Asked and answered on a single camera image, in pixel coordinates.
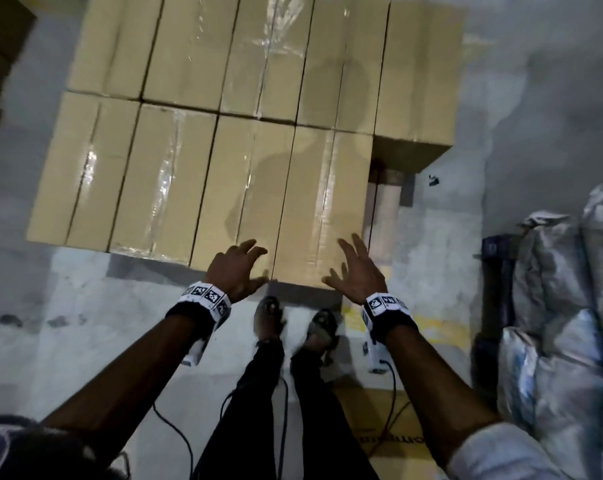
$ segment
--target gray floor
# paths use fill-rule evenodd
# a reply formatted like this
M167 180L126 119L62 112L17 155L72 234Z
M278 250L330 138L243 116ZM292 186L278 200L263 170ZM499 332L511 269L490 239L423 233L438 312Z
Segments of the gray floor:
M198 275L24 241L83 3L26 1L39 20L1 100L0 412L39 419L156 323ZM466 327L468 336L478 330L481 237L514 230L533 210L579 212L589 190L603 181L603 0L441 1L468 8L457 142L406 189L389 288L414 313L437 323L428 337L467 378L467 350L444 338L448 324ZM429 175L440 184L429 186ZM338 297L279 292L290 303L290 355L313 308ZM256 299L234 308L201 367L181 368L158 401L197 457L253 352ZM331 373L389 387L387 378L362 372L361 336L344 332ZM284 377L291 383L287 372ZM290 479L302 476L294 391L291 402ZM281 390L273 404L277 436ZM136 477L185 477L180 441L149 415L127 447Z

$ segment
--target leg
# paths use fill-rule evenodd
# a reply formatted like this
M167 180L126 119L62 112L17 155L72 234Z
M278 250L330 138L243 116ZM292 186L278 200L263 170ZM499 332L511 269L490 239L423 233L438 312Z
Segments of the leg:
M280 328L273 333L269 328L272 323L268 320L264 323L264 313L268 311L264 302L255 315L259 348L237 382L230 404L201 454L194 479L242 478L247 472L254 478L276 478L271 398L279 382L283 346L279 340ZM278 304L277 311L280 324Z
M330 339L325 333L310 330L304 346L290 361L303 420L304 478L378 480L348 426L341 404L321 378L321 356L330 346Z

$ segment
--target gray shirt sleeve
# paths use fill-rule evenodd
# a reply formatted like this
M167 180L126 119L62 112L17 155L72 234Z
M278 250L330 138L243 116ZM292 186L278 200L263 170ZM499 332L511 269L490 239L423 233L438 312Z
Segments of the gray shirt sleeve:
M497 423L469 437L448 464L454 480L563 480L540 444L513 424Z

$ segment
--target forearm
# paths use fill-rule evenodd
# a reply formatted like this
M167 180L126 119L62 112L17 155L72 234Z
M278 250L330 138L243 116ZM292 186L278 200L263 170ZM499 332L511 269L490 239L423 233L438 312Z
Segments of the forearm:
M417 330L396 326L385 342L439 466L471 434L501 421Z
M138 339L43 425L72 432L109 465L122 450L192 345L206 333L192 317L172 315Z

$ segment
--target person's right hand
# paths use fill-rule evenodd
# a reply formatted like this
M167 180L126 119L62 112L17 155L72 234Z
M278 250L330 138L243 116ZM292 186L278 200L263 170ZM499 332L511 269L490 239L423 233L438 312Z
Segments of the person's right hand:
M366 245L357 234L353 234L354 247L343 239L337 242L344 250L348 270L345 278L339 278L334 269L322 282L343 293L353 303L363 305L371 294L387 293L386 278L368 256Z

